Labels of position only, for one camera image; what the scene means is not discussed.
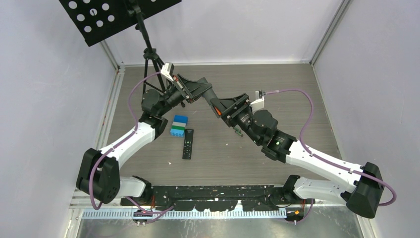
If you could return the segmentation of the black remote control back up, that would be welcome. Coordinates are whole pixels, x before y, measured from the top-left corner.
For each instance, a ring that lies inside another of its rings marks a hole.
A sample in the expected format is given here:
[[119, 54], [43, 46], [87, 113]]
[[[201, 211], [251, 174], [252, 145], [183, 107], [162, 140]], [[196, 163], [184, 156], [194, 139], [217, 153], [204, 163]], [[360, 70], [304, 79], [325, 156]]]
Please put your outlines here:
[[218, 99], [218, 97], [215, 94], [214, 90], [213, 89], [210, 89], [207, 92], [205, 92], [203, 94], [203, 98], [207, 101], [208, 105], [210, 106], [211, 110], [213, 111], [212, 106], [213, 105], [217, 106], [216, 103], [217, 103], [217, 99]]

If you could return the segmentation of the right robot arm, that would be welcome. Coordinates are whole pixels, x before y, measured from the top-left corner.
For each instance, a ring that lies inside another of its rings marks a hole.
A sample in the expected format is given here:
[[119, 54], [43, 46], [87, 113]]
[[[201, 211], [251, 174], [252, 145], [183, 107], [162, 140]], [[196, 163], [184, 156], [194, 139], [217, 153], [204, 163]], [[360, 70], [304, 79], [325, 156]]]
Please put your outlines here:
[[321, 199], [345, 205], [353, 213], [374, 218], [384, 191], [377, 165], [353, 164], [326, 155], [277, 128], [278, 121], [268, 110], [255, 110], [247, 94], [233, 98], [205, 96], [216, 116], [228, 127], [240, 127], [274, 161], [309, 170], [325, 180], [311, 180], [291, 175], [284, 185], [283, 198], [288, 203], [300, 199]]

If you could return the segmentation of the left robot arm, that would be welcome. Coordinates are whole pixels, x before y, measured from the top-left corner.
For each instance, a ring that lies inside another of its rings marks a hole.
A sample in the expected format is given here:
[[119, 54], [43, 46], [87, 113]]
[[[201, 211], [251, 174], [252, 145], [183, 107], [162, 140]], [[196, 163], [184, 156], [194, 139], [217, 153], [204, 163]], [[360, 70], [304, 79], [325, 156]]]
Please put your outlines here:
[[164, 132], [168, 121], [163, 115], [183, 101], [197, 101], [211, 88], [205, 78], [191, 81], [178, 74], [163, 93], [149, 89], [142, 94], [143, 113], [140, 118], [134, 117], [134, 127], [126, 134], [99, 150], [85, 151], [76, 187], [89, 195], [94, 209], [115, 198], [132, 197], [140, 205], [151, 201], [148, 182], [138, 176], [122, 177], [120, 169], [137, 151]]

